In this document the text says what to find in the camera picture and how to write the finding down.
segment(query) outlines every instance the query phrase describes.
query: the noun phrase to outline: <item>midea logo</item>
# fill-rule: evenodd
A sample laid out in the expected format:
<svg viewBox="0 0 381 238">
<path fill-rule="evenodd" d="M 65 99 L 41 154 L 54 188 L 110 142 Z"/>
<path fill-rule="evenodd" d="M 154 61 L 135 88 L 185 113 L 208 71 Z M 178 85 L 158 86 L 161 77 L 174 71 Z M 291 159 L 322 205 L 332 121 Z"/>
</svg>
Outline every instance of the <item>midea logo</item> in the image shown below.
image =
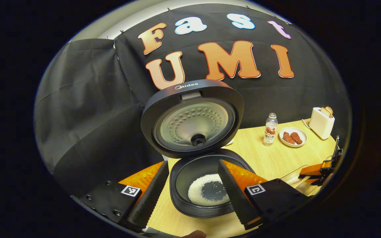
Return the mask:
<svg viewBox="0 0 381 238">
<path fill-rule="evenodd" d="M 175 87 L 175 89 L 183 89 L 183 88 L 190 87 L 190 86 L 195 86 L 195 85 L 198 85 L 198 83 L 192 83 L 192 84 L 188 84 L 188 85 L 177 85 Z"/>
</svg>

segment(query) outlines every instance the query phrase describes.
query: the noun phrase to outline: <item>bottle label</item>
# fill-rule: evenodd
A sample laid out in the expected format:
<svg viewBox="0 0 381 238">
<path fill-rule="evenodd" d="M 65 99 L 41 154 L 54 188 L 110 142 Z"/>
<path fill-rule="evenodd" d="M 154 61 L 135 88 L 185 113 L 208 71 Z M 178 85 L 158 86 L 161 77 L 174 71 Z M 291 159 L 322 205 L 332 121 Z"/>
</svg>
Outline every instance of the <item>bottle label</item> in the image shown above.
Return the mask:
<svg viewBox="0 0 381 238">
<path fill-rule="evenodd" d="M 264 142 L 265 143 L 272 143 L 275 138 L 275 130 L 274 127 L 266 127 L 265 136 L 264 136 Z"/>
</svg>

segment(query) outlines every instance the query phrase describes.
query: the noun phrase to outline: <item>toast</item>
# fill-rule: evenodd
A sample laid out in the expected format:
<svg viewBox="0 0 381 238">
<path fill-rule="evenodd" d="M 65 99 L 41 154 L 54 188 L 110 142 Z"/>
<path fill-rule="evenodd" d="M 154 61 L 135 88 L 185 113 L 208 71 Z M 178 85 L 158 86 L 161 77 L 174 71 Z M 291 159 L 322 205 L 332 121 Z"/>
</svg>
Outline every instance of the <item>toast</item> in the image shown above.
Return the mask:
<svg viewBox="0 0 381 238">
<path fill-rule="evenodd" d="M 322 107 L 321 112 L 329 118 L 333 118 L 333 110 L 330 107 Z"/>
</svg>

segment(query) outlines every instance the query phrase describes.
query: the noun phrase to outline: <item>rice cooker lid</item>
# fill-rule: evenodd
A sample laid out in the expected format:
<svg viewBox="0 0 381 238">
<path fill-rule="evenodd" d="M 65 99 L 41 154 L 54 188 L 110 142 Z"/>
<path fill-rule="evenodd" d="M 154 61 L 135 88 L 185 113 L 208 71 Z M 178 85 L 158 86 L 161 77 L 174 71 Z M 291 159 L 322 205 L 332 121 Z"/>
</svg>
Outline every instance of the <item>rice cooker lid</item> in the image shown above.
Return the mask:
<svg viewBox="0 0 381 238">
<path fill-rule="evenodd" d="M 148 142 L 170 158 L 194 158 L 225 146 L 243 115 L 242 96 L 216 80 L 194 80 L 152 96 L 141 129 Z"/>
</svg>

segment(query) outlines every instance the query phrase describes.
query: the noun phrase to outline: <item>rice cooker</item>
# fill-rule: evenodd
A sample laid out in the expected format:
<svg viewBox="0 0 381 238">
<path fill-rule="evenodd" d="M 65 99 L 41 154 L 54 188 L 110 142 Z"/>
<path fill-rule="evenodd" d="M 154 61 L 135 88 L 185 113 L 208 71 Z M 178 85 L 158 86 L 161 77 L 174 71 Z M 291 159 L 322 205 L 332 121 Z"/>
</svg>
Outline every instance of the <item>rice cooker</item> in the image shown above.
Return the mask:
<svg viewBox="0 0 381 238">
<path fill-rule="evenodd" d="M 148 100 L 142 132 L 158 152 L 180 158 L 169 182 L 171 200 L 181 213 L 209 218 L 234 211 L 217 169 L 223 159 L 254 172 L 238 154 L 221 149 L 237 133 L 243 109 L 242 96 L 216 80 L 170 86 Z"/>
</svg>

